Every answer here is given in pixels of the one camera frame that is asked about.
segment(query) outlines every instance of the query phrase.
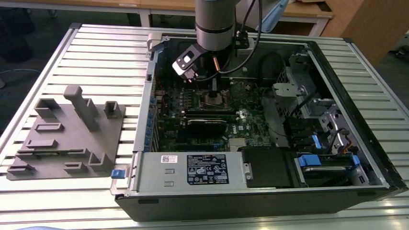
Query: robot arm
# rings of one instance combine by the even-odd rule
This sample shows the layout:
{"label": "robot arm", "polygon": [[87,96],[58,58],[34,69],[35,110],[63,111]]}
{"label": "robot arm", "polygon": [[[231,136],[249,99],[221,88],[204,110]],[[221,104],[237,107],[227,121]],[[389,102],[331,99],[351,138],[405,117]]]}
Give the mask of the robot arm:
{"label": "robot arm", "polygon": [[[232,50],[236,45],[233,44],[233,41],[236,41],[236,4],[239,2],[241,7],[249,5],[244,17],[244,24],[249,16],[253,17],[257,15],[259,18],[259,35],[255,44],[256,49],[260,38],[260,27],[263,27],[261,6],[265,4],[276,4],[273,10],[268,13],[269,18],[272,18],[275,21],[273,24],[276,24],[285,9],[288,0],[196,0],[195,13],[197,43],[185,50],[185,52],[179,56],[175,63],[172,64],[176,73],[189,82],[193,82],[197,79],[200,69],[204,69],[197,61],[200,58],[203,59],[201,63],[205,63],[204,59],[207,59],[207,61],[213,61],[215,58],[220,58],[220,60],[223,60],[220,62],[221,67],[227,63],[227,58],[223,57],[231,55],[229,50]],[[240,37],[237,40],[243,40],[243,34],[245,34],[244,40],[247,41],[247,33],[244,31],[237,33]],[[237,70],[244,66],[253,55],[253,51],[251,52],[245,62],[233,70]],[[213,72],[205,72],[207,75],[209,75],[209,73],[212,75],[212,77],[205,79],[212,79],[213,76],[216,76],[219,73],[227,74],[233,71],[223,72],[223,69],[216,69]]]}

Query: warning label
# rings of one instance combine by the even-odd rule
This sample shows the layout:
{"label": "warning label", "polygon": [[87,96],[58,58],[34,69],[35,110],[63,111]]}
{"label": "warning label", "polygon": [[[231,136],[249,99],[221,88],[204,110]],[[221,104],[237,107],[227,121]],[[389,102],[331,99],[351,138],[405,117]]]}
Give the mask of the warning label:
{"label": "warning label", "polygon": [[188,155],[188,183],[189,185],[228,184],[225,155]]}

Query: floor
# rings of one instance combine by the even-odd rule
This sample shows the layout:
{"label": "floor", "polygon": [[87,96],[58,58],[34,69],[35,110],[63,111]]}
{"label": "floor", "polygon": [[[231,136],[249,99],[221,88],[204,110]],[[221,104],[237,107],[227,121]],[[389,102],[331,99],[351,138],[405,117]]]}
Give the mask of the floor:
{"label": "floor", "polygon": [[[139,23],[138,15],[126,13],[58,11],[58,19],[52,19],[47,10],[32,10],[32,21],[36,31],[27,35],[27,41],[34,49],[34,57],[28,61],[11,64],[0,58],[0,72],[6,69],[36,69],[42,70],[59,45],[71,23],[130,25]],[[195,26],[193,17],[159,16],[154,17],[155,27],[192,29]],[[409,62],[399,60],[389,54],[377,70],[387,83],[392,87],[404,104],[409,106]],[[7,127],[19,105],[31,90],[38,74],[35,72],[12,72],[0,75],[6,87],[0,89],[0,134]]]}

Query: aluminum table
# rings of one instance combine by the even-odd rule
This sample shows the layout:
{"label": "aluminum table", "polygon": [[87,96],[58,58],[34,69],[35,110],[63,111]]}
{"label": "aluminum table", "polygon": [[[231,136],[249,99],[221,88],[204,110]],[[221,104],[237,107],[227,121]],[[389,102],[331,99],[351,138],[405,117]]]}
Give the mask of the aluminum table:
{"label": "aluminum table", "polygon": [[[409,192],[363,203],[336,214],[138,223],[119,208],[106,178],[8,181],[6,173],[36,119],[39,98],[59,103],[67,85],[80,85],[95,104],[127,105],[116,165],[131,163],[152,32],[195,34],[192,30],[76,25],[55,54],[0,138],[0,229],[32,226],[63,229],[409,229]],[[353,43],[341,38],[265,34],[277,39],[313,40],[327,56],[357,108],[409,185],[409,111]]]}

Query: blue connector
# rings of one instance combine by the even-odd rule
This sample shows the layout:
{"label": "blue connector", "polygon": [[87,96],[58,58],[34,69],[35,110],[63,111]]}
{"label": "blue connector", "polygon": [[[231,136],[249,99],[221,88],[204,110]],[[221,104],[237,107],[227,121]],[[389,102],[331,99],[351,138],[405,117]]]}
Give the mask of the blue connector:
{"label": "blue connector", "polygon": [[317,147],[317,149],[321,149],[323,146],[321,146],[321,143],[320,143],[317,135],[313,135],[313,140],[315,140],[315,146]]}
{"label": "blue connector", "polygon": [[361,161],[357,155],[352,155],[352,161],[356,166],[361,164]]}
{"label": "blue connector", "polygon": [[320,166],[321,161],[319,155],[309,154],[299,157],[299,164],[301,167],[304,166]]}
{"label": "blue connector", "polygon": [[126,179],[126,170],[114,169],[111,173],[112,179]]}

